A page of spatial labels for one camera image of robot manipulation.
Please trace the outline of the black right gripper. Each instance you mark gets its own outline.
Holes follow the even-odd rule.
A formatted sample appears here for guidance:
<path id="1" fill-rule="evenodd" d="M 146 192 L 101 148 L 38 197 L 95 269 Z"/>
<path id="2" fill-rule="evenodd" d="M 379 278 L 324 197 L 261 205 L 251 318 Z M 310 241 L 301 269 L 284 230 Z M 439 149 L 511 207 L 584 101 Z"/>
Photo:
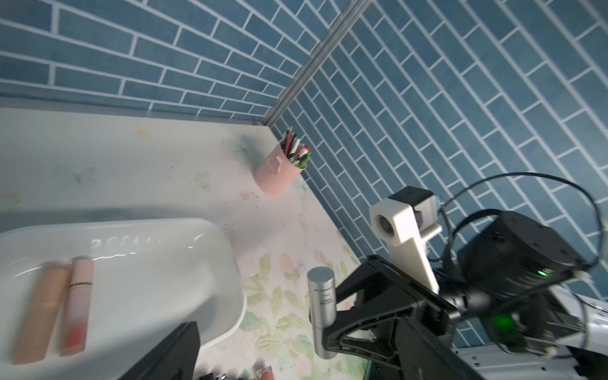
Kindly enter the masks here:
<path id="1" fill-rule="evenodd" d="M 456 309 L 380 256 L 361 264 L 336 290 L 353 308 L 322 330 L 328 352 L 371 361 L 370 379 L 479 379 L 451 351 Z M 368 330 L 374 340 L 351 337 Z"/>

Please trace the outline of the red lip gloss tube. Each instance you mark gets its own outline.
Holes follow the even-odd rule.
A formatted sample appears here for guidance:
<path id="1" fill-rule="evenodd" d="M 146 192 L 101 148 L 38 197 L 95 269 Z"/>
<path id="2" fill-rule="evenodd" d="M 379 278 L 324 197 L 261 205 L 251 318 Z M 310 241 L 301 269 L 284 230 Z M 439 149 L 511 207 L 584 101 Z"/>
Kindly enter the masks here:
<path id="1" fill-rule="evenodd" d="M 271 366 L 261 367 L 256 370 L 256 380 L 275 380 Z"/>

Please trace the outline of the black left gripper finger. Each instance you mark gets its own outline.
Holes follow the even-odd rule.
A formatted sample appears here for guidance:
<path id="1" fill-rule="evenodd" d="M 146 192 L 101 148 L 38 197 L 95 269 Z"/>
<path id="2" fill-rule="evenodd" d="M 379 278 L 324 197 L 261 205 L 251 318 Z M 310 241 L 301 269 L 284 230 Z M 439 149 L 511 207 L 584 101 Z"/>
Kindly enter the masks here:
<path id="1" fill-rule="evenodd" d="M 120 380 L 193 379 L 200 350 L 199 335 L 195 321 L 180 324 Z"/>

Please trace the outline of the pink lip gloss tube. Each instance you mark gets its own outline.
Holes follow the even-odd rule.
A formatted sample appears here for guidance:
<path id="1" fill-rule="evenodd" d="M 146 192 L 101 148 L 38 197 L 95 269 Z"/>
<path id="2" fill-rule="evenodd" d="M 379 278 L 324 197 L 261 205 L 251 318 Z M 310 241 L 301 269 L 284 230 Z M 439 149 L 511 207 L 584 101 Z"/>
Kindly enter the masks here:
<path id="1" fill-rule="evenodd" d="M 73 261 L 63 315 L 61 356 L 72 356 L 86 348 L 95 262 L 89 258 Z"/>

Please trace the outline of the silver lipstick tube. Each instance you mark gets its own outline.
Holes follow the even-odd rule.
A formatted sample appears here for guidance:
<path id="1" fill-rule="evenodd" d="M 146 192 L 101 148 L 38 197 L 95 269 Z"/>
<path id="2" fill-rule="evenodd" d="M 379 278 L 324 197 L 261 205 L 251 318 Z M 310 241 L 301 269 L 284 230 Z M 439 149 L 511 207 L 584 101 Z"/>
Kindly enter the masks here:
<path id="1" fill-rule="evenodd" d="M 322 337 L 337 318 L 335 273 L 327 267 L 316 267 L 307 273 L 307 280 L 314 350 L 321 359 L 333 359 L 337 353 L 324 348 Z"/>

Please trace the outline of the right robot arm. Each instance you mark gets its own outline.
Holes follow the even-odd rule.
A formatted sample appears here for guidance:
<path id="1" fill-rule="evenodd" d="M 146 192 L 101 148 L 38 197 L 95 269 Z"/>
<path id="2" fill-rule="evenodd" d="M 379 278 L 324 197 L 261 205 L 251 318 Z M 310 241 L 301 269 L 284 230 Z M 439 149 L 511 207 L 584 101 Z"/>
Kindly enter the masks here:
<path id="1" fill-rule="evenodd" d="M 350 295 L 356 304 L 316 333 L 318 356 L 358 356 L 400 379 L 477 379 L 449 344 L 457 324 L 478 318 L 511 355 L 543 356 L 564 345 L 578 375 L 605 379 L 607 308 L 559 285 L 587 263 L 554 230 L 514 212 L 493 214 L 460 251 L 459 267 L 446 263 L 436 275 L 438 291 L 380 256 L 337 287 L 321 281 L 323 305 Z"/>

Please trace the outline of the beige lip gloss tube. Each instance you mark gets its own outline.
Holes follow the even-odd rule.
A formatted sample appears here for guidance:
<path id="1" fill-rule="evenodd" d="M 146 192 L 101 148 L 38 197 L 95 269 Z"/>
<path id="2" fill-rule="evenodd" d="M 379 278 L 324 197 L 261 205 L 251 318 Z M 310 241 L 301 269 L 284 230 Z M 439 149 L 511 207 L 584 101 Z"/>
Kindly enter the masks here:
<path id="1" fill-rule="evenodd" d="M 65 265 L 49 265 L 41 272 L 14 350 L 14 365 L 45 358 L 70 276 Z"/>

